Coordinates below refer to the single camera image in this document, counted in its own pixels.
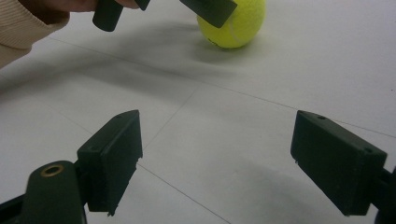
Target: tile grout line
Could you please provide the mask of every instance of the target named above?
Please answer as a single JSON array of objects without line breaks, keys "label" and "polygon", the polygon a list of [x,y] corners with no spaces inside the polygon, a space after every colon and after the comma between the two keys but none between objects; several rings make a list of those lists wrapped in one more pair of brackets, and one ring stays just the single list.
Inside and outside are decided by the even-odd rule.
[{"label": "tile grout line", "polygon": [[161,129],[155,133],[155,135],[151,138],[151,140],[149,140],[149,142],[146,144],[146,146],[143,148],[143,150],[145,150],[147,147],[149,147],[149,145],[154,141],[155,138],[157,138],[157,136],[160,134],[160,132],[165,128],[165,126],[173,119],[173,117],[178,113],[178,111],[180,111],[181,108],[184,107],[184,105],[190,100],[190,98],[198,91],[198,89],[201,88],[202,84],[199,84],[195,90],[191,93],[191,95],[183,102],[183,104],[181,104],[181,106],[177,109],[177,111],[175,111],[175,113],[165,122],[165,124],[161,127]]},{"label": "tile grout line", "polygon": [[[88,51],[91,51],[91,52],[95,52],[95,53],[98,53],[98,54],[103,54],[103,55],[106,55],[108,57],[111,57],[111,58],[114,58],[114,59],[118,59],[118,60],[121,60],[121,61],[124,61],[124,62],[127,62],[127,63],[135,63],[135,64],[139,64],[139,65],[142,65],[142,66],[147,66],[147,67],[152,68],[152,69],[161,70],[158,67],[154,67],[154,66],[151,66],[151,65],[148,65],[148,64],[144,64],[144,63],[140,63],[140,62],[129,61],[129,60],[123,59],[121,57],[118,57],[117,55],[105,53],[105,52],[98,51],[98,50],[95,50],[95,49],[85,48],[85,47],[82,47],[82,46],[79,46],[79,45],[75,45],[75,44],[72,44],[72,43],[68,43],[68,42],[53,38],[53,37],[47,37],[47,38],[51,39],[51,40],[54,40],[54,41],[58,41],[58,42],[64,43],[64,44],[67,44],[67,45],[71,45],[71,46],[79,48],[79,49],[85,49],[85,50],[88,50]],[[226,87],[222,87],[222,86],[219,86],[219,85],[216,85],[216,84],[213,84],[213,83],[208,83],[208,82],[205,82],[205,81],[202,81],[202,80],[197,80],[197,79],[194,79],[194,78],[191,78],[191,77],[185,77],[183,75],[178,74],[176,71],[169,71],[169,70],[161,70],[161,71],[164,71],[164,72],[166,72],[168,74],[171,74],[171,75],[174,75],[174,76],[184,77],[184,78],[189,79],[189,80],[193,80],[193,81],[196,81],[196,82],[204,83],[204,84],[212,86],[212,87],[217,87],[217,88],[221,88],[221,89],[224,89],[224,90],[227,90],[227,91],[233,91],[233,92],[236,92],[236,93],[239,93],[239,94],[242,94],[242,95],[250,96],[250,97],[253,97],[255,99],[270,103],[270,104],[280,105],[280,106],[284,106],[286,108],[299,110],[299,108],[296,108],[296,107],[293,107],[293,106],[289,106],[289,105],[283,105],[281,103],[277,103],[275,101],[271,101],[271,100],[264,99],[264,98],[261,98],[261,97],[258,97],[258,96],[254,96],[254,95],[251,95],[251,94],[248,94],[248,93],[245,93],[245,92],[232,90],[232,89],[229,89],[229,88],[226,88]],[[361,127],[359,125],[347,123],[347,122],[344,122],[344,121],[341,121],[341,120],[338,120],[338,119],[332,119],[332,121],[336,121],[336,122],[340,122],[340,123],[343,123],[343,124],[346,124],[346,125],[350,125],[350,126],[353,126],[355,128],[363,129],[363,130],[368,131],[368,132],[378,133],[378,134],[385,135],[387,137],[396,138],[396,135],[391,135],[391,134],[388,134],[388,133],[381,133],[379,131],[375,131],[375,130],[371,130],[371,129],[368,129],[368,128],[364,128],[364,127]]]},{"label": "tile grout line", "polygon": [[[13,81],[11,79],[8,79],[7,77],[3,77],[0,76],[3,80],[7,81],[10,85],[12,85],[13,87],[16,88],[20,88],[20,86],[18,84],[13,83]],[[24,90],[22,88],[20,88],[21,91],[25,92],[26,94],[28,94],[30,97],[33,97],[35,100],[37,100],[38,102],[40,102],[41,104],[43,104],[44,106],[48,107],[49,109],[53,110],[54,112],[56,112],[57,114],[59,114],[60,116],[64,117],[65,119],[69,120],[70,122],[72,122],[73,124],[77,125],[79,128],[81,128],[82,130],[84,130],[85,132],[89,133],[89,134],[93,134],[91,131],[89,131],[88,129],[86,129],[85,127],[79,125],[78,123],[76,123],[75,121],[73,121],[72,119],[70,119],[69,117],[67,117],[66,115],[64,115],[61,111],[55,109],[54,107],[50,106],[49,104],[47,104],[46,102],[44,102],[43,100],[41,100],[39,97],[35,96],[34,94],[30,94],[29,91]]]},{"label": "tile grout line", "polygon": [[146,170],[147,172],[151,173],[152,175],[154,175],[155,177],[159,178],[163,183],[165,183],[166,185],[168,185],[169,187],[171,187],[172,189],[175,189],[177,192],[181,193],[182,195],[186,196],[187,198],[189,198],[190,200],[192,200],[194,203],[197,203],[198,205],[200,205],[201,207],[203,207],[206,211],[210,212],[211,214],[215,215],[216,217],[220,218],[221,220],[225,221],[228,224],[232,224],[232,222],[228,221],[227,219],[225,219],[224,217],[221,217],[220,215],[218,215],[217,213],[213,212],[212,210],[210,210],[209,208],[207,208],[206,206],[204,206],[203,204],[197,202],[196,200],[194,200],[191,196],[187,195],[185,192],[181,191],[180,189],[176,188],[175,186],[171,185],[169,182],[167,182],[166,180],[162,179],[161,177],[159,177],[158,175],[154,174],[153,172],[151,172],[148,168],[144,167],[141,164],[137,164],[138,166],[140,166],[141,168],[143,168],[144,170]]}]

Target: screw hole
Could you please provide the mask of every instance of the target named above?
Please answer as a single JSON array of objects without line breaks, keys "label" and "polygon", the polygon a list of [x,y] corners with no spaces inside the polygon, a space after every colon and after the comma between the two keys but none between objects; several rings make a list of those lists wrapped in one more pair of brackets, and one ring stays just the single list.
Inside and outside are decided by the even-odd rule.
[{"label": "screw hole", "polygon": [[41,171],[41,176],[44,176],[44,177],[55,176],[55,175],[59,174],[60,172],[62,172],[63,170],[64,170],[64,167],[60,164],[51,165]]}]

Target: beige sleeve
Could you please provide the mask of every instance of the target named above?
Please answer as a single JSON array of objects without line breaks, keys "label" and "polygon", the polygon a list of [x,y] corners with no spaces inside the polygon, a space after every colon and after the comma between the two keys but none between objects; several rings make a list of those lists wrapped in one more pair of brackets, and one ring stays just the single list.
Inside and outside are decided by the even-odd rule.
[{"label": "beige sleeve", "polygon": [[67,14],[59,23],[46,24],[18,0],[0,0],[0,68],[29,53],[37,40],[61,29],[68,20]]}]

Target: dark green plastic part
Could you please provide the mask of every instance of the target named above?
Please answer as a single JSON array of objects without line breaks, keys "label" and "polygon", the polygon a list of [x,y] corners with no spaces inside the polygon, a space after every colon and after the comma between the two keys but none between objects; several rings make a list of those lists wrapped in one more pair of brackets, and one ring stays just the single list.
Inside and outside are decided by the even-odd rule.
[{"label": "dark green plastic part", "polygon": [[[149,0],[135,0],[140,9],[146,10]],[[99,0],[93,15],[93,24],[99,29],[112,32],[116,29],[123,6],[115,0]]]},{"label": "dark green plastic part", "polygon": [[5,203],[0,204],[0,223],[16,224],[20,219],[22,210],[23,196],[16,197]]},{"label": "dark green plastic part", "polygon": [[115,210],[143,157],[139,112],[125,112],[111,119],[78,150],[78,169],[89,174],[91,191],[85,195],[90,211]]},{"label": "dark green plastic part", "polygon": [[223,26],[237,7],[232,0],[180,0],[180,2],[217,28]]},{"label": "dark green plastic part", "polygon": [[367,214],[384,151],[330,119],[298,111],[291,155],[345,216]]},{"label": "dark green plastic part", "polygon": [[56,161],[32,172],[21,213],[21,224],[86,223],[74,164]]}]

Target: yellow tennis ball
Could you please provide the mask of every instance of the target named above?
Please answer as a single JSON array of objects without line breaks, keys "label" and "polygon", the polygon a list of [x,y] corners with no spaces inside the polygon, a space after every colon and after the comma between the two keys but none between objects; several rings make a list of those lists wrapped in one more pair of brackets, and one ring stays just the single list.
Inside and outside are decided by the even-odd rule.
[{"label": "yellow tennis ball", "polygon": [[237,7],[221,28],[197,17],[202,34],[224,49],[245,46],[259,32],[265,16],[265,0],[234,0]]}]

